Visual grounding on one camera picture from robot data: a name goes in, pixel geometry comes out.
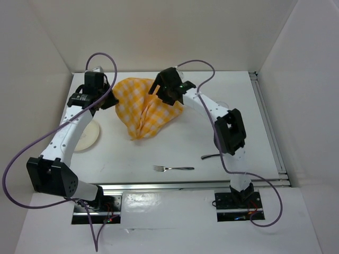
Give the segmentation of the yellow white checkered cloth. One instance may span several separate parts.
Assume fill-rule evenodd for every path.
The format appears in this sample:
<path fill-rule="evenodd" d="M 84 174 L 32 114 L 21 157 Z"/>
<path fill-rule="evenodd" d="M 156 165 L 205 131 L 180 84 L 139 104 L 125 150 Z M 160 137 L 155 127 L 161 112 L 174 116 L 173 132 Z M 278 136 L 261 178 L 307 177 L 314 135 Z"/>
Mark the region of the yellow white checkered cloth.
<path fill-rule="evenodd" d="M 115 112 L 127 127 L 131 140 L 154 137 L 184 111 L 179 102 L 171 106 L 155 94 L 149 95 L 153 82 L 148 78 L 126 78 L 113 86 L 113 94 L 119 100 Z"/>

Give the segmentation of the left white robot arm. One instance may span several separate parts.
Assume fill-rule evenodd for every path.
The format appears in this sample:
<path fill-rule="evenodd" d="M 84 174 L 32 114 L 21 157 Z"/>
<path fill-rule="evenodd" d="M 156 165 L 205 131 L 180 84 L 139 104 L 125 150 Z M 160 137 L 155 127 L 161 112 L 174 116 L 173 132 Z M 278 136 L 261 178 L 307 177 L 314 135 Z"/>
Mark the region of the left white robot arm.
<path fill-rule="evenodd" d="M 67 102 L 60 130 L 39 157 L 31 157 L 26 163 L 36 192 L 81 199 L 92 211 L 99 211 L 110 201 L 102 187 L 79 180 L 70 164 L 81 135 L 95 113 L 118 102 L 102 68 L 85 72 L 84 84 L 77 87 Z"/>

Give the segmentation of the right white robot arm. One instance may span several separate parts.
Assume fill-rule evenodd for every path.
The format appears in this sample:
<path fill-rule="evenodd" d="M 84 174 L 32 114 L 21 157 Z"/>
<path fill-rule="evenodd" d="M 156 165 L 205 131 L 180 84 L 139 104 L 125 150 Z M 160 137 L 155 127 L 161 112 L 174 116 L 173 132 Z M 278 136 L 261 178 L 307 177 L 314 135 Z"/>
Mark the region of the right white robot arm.
<path fill-rule="evenodd" d="M 148 92 L 155 93 L 165 104 L 179 102 L 208 119 L 213 129 L 213 141 L 219 150 L 224 171 L 230 177 L 231 201 L 236 207 L 244 207 L 254 192 L 254 186 L 245 172 L 246 131 L 241 112 L 219 105 L 200 91 L 194 83 L 182 80 L 175 67 L 159 72 Z"/>

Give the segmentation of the cream round plate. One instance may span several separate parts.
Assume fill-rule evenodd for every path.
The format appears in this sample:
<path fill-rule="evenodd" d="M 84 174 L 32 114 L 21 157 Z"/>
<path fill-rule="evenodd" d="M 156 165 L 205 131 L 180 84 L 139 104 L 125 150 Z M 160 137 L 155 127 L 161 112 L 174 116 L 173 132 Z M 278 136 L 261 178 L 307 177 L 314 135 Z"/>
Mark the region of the cream round plate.
<path fill-rule="evenodd" d="M 76 147 L 75 152 L 90 148 L 100 136 L 100 126 L 95 120 L 91 120 L 84 129 Z"/>

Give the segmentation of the silver fork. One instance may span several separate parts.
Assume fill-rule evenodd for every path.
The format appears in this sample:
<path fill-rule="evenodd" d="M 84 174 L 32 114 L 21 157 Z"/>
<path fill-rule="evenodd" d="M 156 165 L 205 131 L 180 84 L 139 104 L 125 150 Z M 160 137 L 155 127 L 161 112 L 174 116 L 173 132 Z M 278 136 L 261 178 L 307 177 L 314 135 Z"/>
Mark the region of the silver fork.
<path fill-rule="evenodd" d="M 184 170 L 184 171 L 190 171 L 190 170 L 195 170 L 194 167 L 165 167 L 165 166 L 153 166 L 154 171 L 159 171 L 159 172 L 166 172 L 168 170 Z"/>

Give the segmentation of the black handled table knife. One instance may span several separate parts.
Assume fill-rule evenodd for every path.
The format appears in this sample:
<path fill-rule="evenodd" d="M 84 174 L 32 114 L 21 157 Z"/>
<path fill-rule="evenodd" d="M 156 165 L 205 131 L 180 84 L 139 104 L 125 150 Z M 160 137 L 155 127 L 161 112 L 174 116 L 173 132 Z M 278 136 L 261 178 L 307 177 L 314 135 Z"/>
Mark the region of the black handled table knife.
<path fill-rule="evenodd" d="M 211 155 L 203 155 L 201 156 L 201 160 L 205 160 L 205 159 L 209 159 L 209 158 L 215 158 L 215 157 L 219 157 L 220 154 L 211 154 Z"/>

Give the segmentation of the front aluminium rail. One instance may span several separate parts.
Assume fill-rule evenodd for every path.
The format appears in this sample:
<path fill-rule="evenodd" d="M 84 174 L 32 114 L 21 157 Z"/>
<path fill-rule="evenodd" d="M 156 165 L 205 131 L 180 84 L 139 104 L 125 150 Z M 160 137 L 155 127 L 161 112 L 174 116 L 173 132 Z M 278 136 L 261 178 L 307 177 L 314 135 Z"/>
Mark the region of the front aluminium rail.
<path fill-rule="evenodd" d="M 230 181 L 100 184 L 100 186 L 106 193 L 124 191 L 193 191 L 205 189 L 229 189 Z"/>

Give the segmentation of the aluminium rail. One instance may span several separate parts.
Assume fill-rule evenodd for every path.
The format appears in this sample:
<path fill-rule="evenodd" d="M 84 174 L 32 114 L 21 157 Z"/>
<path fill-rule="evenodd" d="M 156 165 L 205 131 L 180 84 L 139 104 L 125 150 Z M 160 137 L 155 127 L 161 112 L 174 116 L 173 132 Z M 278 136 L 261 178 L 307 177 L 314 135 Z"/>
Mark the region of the aluminium rail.
<path fill-rule="evenodd" d="M 193 191 L 205 189 L 229 189 L 230 181 L 100 184 L 100 186 L 106 193 L 124 191 Z"/>
<path fill-rule="evenodd" d="M 278 171 L 278 175 L 279 175 L 279 181 L 282 182 L 282 184 L 280 184 L 281 186 L 291 186 L 290 183 L 290 179 L 288 176 L 288 173 L 286 171 L 286 167 L 284 165 L 282 156 L 281 156 L 281 152 L 280 152 L 280 148 L 279 145 L 277 143 L 277 139 L 275 137 L 274 131 L 273 131 L 273 127 L 272 127 L 272 123 L 270 120 L 270 116 L 266 107 L 266 103 L 264 101 L 264 97 L 263 97 L 263 93 L 262 90 L 260 88 L 260 84 L 258 82 L 258 73 L 257 72 L 249 72 L 249 78 L 251 80 L 252 83 L 252 87 L 254 90 L 254 94 L 261 112 L 261 116 L 263 119 L 263 123 L 265 126 L 265 131 L 269 140 L 269 144 L 271 147 L 271 151 L 273 153 L 273 158 L 275 161 L 275 165 L 277 167 L 277 171 Z"/>

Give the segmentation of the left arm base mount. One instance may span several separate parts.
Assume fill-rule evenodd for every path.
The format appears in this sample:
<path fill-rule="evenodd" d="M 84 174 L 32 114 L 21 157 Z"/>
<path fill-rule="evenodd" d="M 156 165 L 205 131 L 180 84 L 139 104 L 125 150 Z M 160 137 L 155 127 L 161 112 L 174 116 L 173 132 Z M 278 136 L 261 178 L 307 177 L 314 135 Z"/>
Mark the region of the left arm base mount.
<path fill-rule="evenodd" d="M 107 224 L 120 224 L 121 223 L 121 206 L 122 206 L 122 194 L 109 195 L 106 201 L 100 206 L 100 208 L 92 208 L 85 203 L 90 213 L 92 223 L 99 225 L 103 223 Z M 88 225 L 89 219 L 87 211 L 84 205 L 77 202 L 74 205 L 72 215 L 72 225 Z"/>

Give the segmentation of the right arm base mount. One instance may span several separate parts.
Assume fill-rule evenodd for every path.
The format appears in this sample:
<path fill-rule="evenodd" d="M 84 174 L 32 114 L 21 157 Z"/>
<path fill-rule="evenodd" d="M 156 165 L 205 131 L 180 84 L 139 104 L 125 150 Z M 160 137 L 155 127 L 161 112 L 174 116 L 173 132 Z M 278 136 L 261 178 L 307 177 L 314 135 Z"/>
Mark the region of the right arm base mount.
<path fill-rule="evenodd" d="M 231 193 L 215 193 L 211 205 L 216 208 L 218 222 L 249 221 L 251 215 L 253 221 L 265 219 L 259 192 L 254 192 L 241 204 L 232 199 Z"/>

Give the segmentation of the right side aluminium rail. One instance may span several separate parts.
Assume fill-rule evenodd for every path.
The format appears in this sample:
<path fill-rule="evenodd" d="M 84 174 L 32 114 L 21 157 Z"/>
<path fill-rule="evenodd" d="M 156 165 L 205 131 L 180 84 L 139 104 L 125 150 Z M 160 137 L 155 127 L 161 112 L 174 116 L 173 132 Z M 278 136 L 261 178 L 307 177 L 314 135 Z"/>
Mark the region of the right side aluminium rail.
<path fill-rule="evenodd" d="M 263 97 L 263 93 L 262 90 L 260 88 L 260 84 L 258 82 L 258 73 L 257 72 L 249 72 L 249 78 L 251 80 L 252 83 L 252 87 L 254 90 L 254 94 L 261 112 L 261 116 L 263 119 L 263 123 L 265 126 L 265 131 L 269 140 L 269 144 L 271 147 L 271 151 L 273 153 L 273 158 L 275 161 L 275 165 L 277 167 L 277 171 L 278 171 L 278 175 L 279 175 L 279 181 L 282 182 L 282 184 L 280 184 L 281 186 L 291 186 L 290 183 L 290 179 L 288 176 L 288 173 L 286 171 L 286 167 L 284 165 L 282 156 L 281 156 L 281 152 L 280 152 L 280 148 L 279 145 L 277 143 L 277 139 L 275 137 L 274 131 L 273 131 L 273 127 L 272 127 L 272 123 L 270 120 L 270 116 L 266 107 L 266 103 L 264 101 L 264 97 Z"/>

